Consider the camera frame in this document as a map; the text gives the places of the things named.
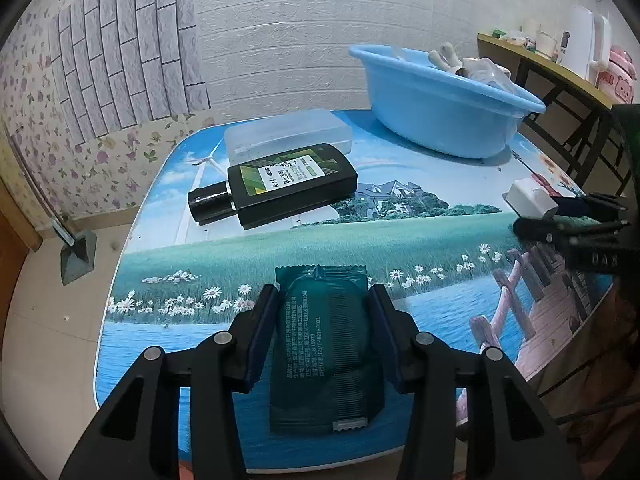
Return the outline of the dark green sachet packet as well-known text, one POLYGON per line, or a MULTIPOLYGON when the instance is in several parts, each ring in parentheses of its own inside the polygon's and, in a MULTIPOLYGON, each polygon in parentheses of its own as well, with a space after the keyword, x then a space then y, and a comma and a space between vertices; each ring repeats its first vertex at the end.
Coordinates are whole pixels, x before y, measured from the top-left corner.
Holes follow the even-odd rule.
POLYGON ((318 436, 366 428, 384 408, 365 266, 281 266, 269 427, 318 436))

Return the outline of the white small box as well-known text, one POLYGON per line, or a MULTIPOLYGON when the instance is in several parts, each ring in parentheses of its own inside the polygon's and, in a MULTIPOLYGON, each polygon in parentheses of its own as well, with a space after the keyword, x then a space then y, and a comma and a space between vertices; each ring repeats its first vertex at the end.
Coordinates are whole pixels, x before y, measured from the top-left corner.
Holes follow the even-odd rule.
POLYGON ((520 217, 527 219, 548 220, 559 210, 556 201, 532 179, 515 180, 503 199, 520 217))

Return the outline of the yellow side table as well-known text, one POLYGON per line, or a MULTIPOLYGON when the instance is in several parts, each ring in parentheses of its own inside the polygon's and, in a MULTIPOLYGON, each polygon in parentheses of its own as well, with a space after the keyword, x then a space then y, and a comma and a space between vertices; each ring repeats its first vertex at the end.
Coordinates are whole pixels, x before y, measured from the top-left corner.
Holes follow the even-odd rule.
POLYGON ((524 119, 524 136, 579 186, 617 196, 631 192, 631 164, 614 126, 610 98, 570 70, 522 47, 481 32, 477 47, 480 55, 510 68, 513 81, 544 102, 544 114, 524 119))

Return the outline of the pink appliance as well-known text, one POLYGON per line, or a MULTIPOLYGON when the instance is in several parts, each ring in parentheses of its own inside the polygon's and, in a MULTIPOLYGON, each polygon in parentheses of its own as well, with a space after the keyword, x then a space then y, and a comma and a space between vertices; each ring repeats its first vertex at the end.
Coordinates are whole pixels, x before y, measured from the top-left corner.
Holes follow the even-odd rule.
POLYGON ((637 71, 630 54, 619 46, 612 46, 608 68, 598 73, 597 88, 615 104, 632 104, 636 81, 637 71))

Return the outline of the blue plastic basin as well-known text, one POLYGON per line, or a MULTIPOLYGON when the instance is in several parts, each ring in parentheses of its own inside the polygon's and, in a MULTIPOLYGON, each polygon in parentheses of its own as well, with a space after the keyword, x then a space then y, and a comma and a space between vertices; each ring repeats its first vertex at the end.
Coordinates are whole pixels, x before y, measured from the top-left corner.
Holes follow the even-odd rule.
POLYGON ((484 159, 506 148, 524 118, 542 114, 541 99, 441 70, 423 51, 401 56, 384 44, 354 44, 362 63, 371 110, 393 133, 442 154, 484 159))

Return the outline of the white electric kettle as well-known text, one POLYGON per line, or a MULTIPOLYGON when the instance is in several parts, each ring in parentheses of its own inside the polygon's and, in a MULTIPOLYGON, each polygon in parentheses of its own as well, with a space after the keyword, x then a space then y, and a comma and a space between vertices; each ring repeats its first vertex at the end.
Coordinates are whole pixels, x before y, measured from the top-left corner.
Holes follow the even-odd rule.
POLYGON ((612 26, 602 14, 584 6, 571 6, 560 42, 558 63, 582 79, 596 84, 608 68, 612 26))

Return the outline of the white rabbit plush toy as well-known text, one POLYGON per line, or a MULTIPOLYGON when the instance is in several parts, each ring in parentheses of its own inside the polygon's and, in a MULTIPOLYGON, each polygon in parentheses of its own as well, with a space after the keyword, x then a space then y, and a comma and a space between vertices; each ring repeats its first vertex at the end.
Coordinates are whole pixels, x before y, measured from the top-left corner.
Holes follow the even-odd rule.
POLYGON ((432 64, 447 73, 516 93, 510 70, 497 65, 490 58, 459 58, 450 42, 444 42, 437 50, 428 52, 428 58, 432 64))

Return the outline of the black green-label bottle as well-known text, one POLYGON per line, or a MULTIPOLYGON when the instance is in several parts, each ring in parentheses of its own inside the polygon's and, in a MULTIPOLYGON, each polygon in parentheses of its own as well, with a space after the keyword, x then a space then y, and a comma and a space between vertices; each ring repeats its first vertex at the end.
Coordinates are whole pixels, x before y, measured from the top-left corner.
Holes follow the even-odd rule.
POLYGON ((352 197, 358 174, 327 143, 296 148, 232 165, 227 179, 188 193, 201 226, 235 216, 249 230, 352 197))

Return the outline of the clear plastic lidded box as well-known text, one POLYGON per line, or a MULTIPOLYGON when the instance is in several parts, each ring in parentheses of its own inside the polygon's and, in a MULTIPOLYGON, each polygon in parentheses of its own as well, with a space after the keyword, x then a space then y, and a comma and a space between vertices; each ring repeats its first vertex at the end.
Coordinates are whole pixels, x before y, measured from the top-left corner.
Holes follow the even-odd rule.
POLYGON ((329 110, 315 108, 242 122, 224 132, 231 166, 320 143, 348 154, 352 127, 329 110))

